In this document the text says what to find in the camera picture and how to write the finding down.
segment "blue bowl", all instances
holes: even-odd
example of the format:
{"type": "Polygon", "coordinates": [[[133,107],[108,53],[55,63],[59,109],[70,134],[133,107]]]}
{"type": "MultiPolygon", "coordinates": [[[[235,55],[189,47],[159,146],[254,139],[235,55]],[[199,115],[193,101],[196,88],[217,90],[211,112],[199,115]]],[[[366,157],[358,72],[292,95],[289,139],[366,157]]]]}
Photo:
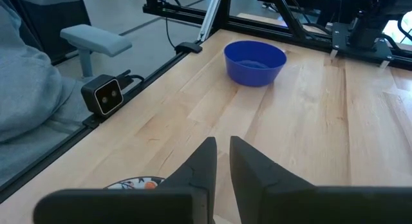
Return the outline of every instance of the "blue bowl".
{"type": "Polygon", "coordinates": [[[238,41],[225,48],[229,77],[244,86],[272,83],[286,63],[282,50],[258,41],[238,41]]]}

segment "wooden table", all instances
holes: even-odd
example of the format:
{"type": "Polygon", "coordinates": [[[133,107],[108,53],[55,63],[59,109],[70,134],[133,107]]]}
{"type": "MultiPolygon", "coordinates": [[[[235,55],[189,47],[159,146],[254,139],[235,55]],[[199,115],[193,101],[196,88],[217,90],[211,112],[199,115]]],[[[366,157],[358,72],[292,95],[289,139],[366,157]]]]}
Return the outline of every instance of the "wooden table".
{"type": "Polygon", "coordinates": [[[240,223],[229,138],[240,136],[316,185],[412,185],[412,72],[220,30],[0,205],[0,223],[31,223],[44,195],[168,177],[208,136],[218,143],[215,215],[240,223]],[[254,39],[284,50],[276,81],[248,88],[223,48],[254,39]]]}

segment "gray hoodie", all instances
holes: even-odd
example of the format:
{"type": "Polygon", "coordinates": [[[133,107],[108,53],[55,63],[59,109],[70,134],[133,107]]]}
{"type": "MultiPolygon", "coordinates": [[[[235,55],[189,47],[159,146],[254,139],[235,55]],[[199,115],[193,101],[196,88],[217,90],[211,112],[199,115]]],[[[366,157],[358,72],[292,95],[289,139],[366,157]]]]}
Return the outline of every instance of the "gray hoodie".
{"type": "MultiPolygon", "coordinates": [[[[40,5],[75,0],[25,0],[40,5]]],[[[21,20],[0,0],[0,186],[88,115],[82,83],[60,75],[49,57],[24,44],[21,20]]]]}

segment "armrest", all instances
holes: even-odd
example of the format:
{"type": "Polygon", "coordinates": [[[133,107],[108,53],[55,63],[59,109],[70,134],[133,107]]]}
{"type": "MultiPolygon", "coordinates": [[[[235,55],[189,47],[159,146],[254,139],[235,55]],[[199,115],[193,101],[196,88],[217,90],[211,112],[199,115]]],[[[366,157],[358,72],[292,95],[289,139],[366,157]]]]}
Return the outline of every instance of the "armrest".
{"type": "Polygon", "coordinates": [[[79,49],[103,53],[110,57],[132,47],[125,37],[85,24],[62,29],[60,37],[79,49]]]}

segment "black camera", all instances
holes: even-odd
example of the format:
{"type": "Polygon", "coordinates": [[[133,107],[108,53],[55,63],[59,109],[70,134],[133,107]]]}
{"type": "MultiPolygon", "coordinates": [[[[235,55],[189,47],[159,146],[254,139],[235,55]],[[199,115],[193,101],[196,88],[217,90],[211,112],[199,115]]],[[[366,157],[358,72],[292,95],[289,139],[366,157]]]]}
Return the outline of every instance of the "black camera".
{"type": "Polygon", "coordinates": [[[100,75],[82,89],[83,99],[92,113],[110,116],[123,103],[122,90],[116,77],[100,75]]]}

